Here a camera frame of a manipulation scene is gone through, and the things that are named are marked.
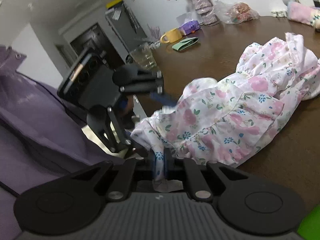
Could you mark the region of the pink floral garment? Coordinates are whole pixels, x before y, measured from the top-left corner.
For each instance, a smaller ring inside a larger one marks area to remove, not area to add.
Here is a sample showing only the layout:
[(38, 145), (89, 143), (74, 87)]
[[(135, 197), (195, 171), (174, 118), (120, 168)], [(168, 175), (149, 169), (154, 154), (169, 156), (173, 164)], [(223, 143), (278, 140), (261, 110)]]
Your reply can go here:
[(247, 46), (224, 79), (191, 81), (175, 106), (141, 120), (131, 137), (154, 153), (153, 188), (180, 190), (180, 179), (165, 177), (165, 149), (199, 165), (237, 167), (273, 140), (301, 101), (318, 94), (319, 59), (302, 35), (286, 33)]

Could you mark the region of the phone mounted on gripper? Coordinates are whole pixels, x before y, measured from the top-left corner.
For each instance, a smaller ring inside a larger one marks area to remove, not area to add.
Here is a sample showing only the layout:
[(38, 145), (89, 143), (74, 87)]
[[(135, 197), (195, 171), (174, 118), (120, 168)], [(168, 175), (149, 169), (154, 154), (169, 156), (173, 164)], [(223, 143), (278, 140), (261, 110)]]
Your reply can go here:
[(63, 81), (58, 87), (57, 95), (60, 98), (65, 99), (67, 98), (68, 94), (71, 93), (73, 87), (76, 84), (77, 77), (83, 70), (85, 64), (88, 62), (89, 55), (91, 55), (92, 53), (95, 53), (95, 49), (88, 47), (85, 48), (76, 58), (68, 74), (63, 78)]

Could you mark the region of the clear glass cup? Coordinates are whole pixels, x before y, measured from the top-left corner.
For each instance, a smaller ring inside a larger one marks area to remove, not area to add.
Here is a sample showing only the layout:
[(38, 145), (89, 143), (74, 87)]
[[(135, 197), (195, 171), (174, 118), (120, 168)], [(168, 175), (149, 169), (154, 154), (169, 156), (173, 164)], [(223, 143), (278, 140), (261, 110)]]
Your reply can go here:
[(157, 63), (153, 57), (151, 48), (147, 43), (141, 44), (130, 52), (133, 60), (145, 70), (157, 68)]

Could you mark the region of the green folded pouch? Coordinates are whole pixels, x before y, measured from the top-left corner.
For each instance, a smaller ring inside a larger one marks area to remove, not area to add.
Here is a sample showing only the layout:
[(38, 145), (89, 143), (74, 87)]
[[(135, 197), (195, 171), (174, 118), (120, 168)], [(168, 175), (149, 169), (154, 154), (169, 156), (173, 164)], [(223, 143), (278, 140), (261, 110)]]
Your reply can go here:
[(183, 40), (181, 40), (180, 42), (178, 42), (177, 44), (172, 46), (172, 49), (174, 51), (178, 51), (181, 52), (193, 45), (195, 45), (198, 42), (198, 38), (197, 37), (190, 37), (190, 38), (185, 38)]

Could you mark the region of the yellow mug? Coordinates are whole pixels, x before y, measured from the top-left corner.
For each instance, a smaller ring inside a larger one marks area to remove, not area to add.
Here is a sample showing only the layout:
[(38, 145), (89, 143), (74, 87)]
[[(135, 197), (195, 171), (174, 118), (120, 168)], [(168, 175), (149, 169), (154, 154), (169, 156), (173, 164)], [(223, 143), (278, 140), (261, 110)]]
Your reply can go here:
[(182, 38), (182, 34), (178, 28), (171, 29), (170, 31), (167, 31), (164, 33), (164, 35), (161, 36), (160, 42), (162, 44), (167, 43), (174, 43)]

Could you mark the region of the purple tissue pack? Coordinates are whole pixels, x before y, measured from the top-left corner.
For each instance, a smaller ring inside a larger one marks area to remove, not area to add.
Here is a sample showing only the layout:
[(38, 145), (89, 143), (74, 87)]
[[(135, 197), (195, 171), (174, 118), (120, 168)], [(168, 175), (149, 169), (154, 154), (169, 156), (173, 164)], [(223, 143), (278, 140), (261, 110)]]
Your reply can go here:
[(184, 23), (179, 27), (179, 30), (183, 36), (187, 36), (191, 33), (195, 33), (197, 30), (200, 30), (201, 26), (197, 20), (192, 20)]

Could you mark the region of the clear plastic bag with items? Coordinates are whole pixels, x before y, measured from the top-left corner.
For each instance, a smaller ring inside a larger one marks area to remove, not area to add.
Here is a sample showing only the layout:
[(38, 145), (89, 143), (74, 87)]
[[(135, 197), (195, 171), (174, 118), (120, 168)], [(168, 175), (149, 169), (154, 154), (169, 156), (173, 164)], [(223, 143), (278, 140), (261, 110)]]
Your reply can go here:
[(221, 1), (216, 1), (214, 13), (217, 18), (225, 24), (240, 24), (259, 18), (258, 12), (243, 2), (226, 4)]

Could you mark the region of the pink folded cloth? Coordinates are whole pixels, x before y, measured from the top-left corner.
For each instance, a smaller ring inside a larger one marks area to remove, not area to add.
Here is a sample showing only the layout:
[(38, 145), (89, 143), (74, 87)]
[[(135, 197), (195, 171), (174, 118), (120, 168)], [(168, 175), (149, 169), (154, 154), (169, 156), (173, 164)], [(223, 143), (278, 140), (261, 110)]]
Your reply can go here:
[(319, 15), (319, 10), (308, 7), (298, 2), (291, 1), (287, 4), (287, 18), (291, 21), (306, 25), (313, 25), (315, 18)]

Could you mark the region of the white cloth with green flowers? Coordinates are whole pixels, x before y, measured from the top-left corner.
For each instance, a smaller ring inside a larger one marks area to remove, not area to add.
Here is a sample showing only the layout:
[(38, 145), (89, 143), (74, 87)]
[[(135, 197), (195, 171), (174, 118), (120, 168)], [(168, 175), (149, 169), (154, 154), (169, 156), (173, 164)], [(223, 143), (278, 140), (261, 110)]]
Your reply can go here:
[(319, 12), (311, 16), (310, 24), (313, 26), (316, 32), (320, 32), (320, 14)]

